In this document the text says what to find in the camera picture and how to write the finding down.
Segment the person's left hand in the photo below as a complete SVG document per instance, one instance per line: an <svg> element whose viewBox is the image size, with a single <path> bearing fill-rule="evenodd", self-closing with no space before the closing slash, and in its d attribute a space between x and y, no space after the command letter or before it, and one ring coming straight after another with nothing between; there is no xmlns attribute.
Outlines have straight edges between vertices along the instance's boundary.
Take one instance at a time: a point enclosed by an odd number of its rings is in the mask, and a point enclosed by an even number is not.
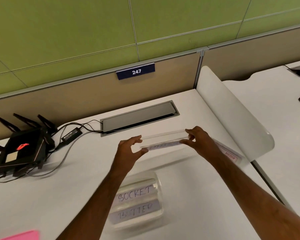
<svg viewBox="0 0 300 240"><path fill-rule="evenodd" d="M120 141L110 169L111 174L124 177L131 171L136 163L136 161L132 160L132 145L141 143L141 137L141 135L138 135Z"/></svg>

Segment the person's right hand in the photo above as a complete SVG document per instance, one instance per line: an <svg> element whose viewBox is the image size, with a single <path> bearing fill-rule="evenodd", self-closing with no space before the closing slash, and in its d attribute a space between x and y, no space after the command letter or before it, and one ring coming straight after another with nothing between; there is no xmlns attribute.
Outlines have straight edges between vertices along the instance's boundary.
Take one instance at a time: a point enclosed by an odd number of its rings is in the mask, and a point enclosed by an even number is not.
<svg viewBox="0 0 300 240"><path fill-rule="evenodd" d="M208 162L212 162L223 155L213 139L201 127L195 126L192 129L185 129L189 134L189 138L197 143L194 149L201 157L205 158Z"/></svg>

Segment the person's right forearm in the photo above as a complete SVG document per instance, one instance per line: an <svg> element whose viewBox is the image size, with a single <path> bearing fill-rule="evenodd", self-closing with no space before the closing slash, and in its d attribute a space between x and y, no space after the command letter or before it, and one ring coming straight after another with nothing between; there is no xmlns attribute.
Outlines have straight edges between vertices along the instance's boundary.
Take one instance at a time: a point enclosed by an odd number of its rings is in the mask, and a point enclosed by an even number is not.
<svg viewBox="0 0 300 240"><path fill-rule="evenodd" d="M300 240L300 216L267 193L223 153L204 157L223 179L261 240Z"/></svg>

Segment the person's left forearm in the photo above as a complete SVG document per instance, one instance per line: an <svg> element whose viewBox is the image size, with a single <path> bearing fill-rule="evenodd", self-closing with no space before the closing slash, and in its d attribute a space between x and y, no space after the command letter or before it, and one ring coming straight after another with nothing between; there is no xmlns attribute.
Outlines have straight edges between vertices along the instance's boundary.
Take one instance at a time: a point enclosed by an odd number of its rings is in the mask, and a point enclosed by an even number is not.
<svg viewBox="0 0 300 240"><path fill-rule="evenodd" d="M116 193L128 174L111 168L85 206L56 240L99 240Z"/></svg>

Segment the clear bag with red label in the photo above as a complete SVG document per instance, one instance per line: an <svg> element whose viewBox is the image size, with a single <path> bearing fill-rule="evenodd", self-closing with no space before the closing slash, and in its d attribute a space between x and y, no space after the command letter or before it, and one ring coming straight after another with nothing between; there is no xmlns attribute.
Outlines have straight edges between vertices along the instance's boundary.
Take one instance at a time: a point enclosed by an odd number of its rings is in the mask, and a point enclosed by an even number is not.
<svg viewBox="0 0 300 240"><path fill-rule="evenodd" d="M213 141L216 143L220 151L226 155L233 163L240 164L241 161L245 158L240 153L236 152L235 150L231 149L230 147L224 145L223 143L219 142L218 140L213 138Z"/></svg>

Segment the clear labelled plastic container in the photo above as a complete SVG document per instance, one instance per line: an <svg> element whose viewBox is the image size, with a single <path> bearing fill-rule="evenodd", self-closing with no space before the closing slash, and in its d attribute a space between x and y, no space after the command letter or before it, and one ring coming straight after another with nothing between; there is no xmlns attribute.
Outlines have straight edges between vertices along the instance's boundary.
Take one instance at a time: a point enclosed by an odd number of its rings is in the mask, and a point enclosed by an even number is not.
<svg viewBox="0 0 300 240"><path fill-rule="evenodd" d="M106 227L126 230L159 219L164 213L161 182L157 174L144 171L127 176L113 200Z"/></svg>

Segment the white desk divider panel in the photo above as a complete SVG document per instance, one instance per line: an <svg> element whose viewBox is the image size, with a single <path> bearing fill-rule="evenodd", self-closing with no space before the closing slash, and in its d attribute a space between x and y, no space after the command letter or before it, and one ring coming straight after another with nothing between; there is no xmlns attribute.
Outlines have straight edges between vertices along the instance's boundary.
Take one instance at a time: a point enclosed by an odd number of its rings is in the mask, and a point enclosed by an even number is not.
<svg viewBox="0 0 300 240"><path fill-rule="evenodd" d="M274 149L272 135L208 66L201 68L196 90L248 161Z"/></svg>

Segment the black power adapter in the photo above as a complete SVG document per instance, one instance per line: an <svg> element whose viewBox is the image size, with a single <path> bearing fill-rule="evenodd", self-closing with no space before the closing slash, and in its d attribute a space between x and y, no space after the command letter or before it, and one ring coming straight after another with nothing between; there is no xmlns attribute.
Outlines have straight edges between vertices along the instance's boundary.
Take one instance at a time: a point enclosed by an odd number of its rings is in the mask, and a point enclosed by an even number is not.
<svg viewBox="0 0 300 240"><path fill-rule="evenodd" d="M67 133L64 137L61 138L62 143L68 145L70 142L74 141L80 135L82 135L82 131L80 128L74 128L72 131Z"/></svg>

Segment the beige cubicle partition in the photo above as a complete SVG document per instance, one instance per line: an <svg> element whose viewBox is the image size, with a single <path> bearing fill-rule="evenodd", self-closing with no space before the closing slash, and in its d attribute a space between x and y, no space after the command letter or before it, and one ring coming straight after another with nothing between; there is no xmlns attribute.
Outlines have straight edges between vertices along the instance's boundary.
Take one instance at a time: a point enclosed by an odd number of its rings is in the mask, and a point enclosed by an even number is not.
<svg viewBox="0 0 300 240"><path fill-rule="evenodd" d="M116 72L89 76L52 87L0 96L0 117L20 129L28 126L13 116L39 122L40 114L55 125L139 104L193 89L201 51L155 61L155 72L118 80ZM0 123L0 139L11 131Z"/></svg>
<svg viewBox="0 0 300 240"><path fill-rule="evenodd" d="M208 46L201 67L222 81L300 61L300 24Z"/></svg>

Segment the blue number sign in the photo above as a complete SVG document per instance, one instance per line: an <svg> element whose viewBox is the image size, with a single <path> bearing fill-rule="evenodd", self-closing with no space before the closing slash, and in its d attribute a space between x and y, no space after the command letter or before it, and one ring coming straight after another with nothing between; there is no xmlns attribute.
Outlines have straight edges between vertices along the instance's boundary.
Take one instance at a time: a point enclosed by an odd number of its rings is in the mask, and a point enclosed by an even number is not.
<svg viewBox="0 0 300 240"><path fill-rule="evenodd" d="M149 64L144 64L144 65L116 71L116 76L118 80L124 80L136 76L141 76L144 74L149 74L155 71L156 71L155 63L153 62Z"/></svg>

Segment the black router with antennas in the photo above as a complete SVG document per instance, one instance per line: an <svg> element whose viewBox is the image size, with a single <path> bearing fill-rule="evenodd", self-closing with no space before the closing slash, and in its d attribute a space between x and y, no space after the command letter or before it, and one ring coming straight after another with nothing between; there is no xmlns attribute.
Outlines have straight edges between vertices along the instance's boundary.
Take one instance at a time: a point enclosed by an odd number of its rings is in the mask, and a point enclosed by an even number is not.
<svg viewBox="0 0 300 240"><path fill-rule="evenodd" d="M12 176L19 177L31 168L42 169L49 151L55 148L52 134L57 128L53 122L41 115L37 117L43 125L16 113L13 116L31 128L21 130L0 117L0 122L12 131L6 145L0 145L0 176L12 173Z"/></svg>

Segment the pink sticky note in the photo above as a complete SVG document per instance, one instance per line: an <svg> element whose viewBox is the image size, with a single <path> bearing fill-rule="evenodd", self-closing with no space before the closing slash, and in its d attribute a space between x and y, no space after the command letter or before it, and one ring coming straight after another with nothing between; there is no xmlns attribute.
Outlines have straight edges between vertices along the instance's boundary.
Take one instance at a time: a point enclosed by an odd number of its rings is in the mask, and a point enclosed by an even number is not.
<svg viewBox="0 0 300 240"><path fill-rule="evenodd" d="M40 232L38 230L29 230L0 240L40 240Z"/></svg>

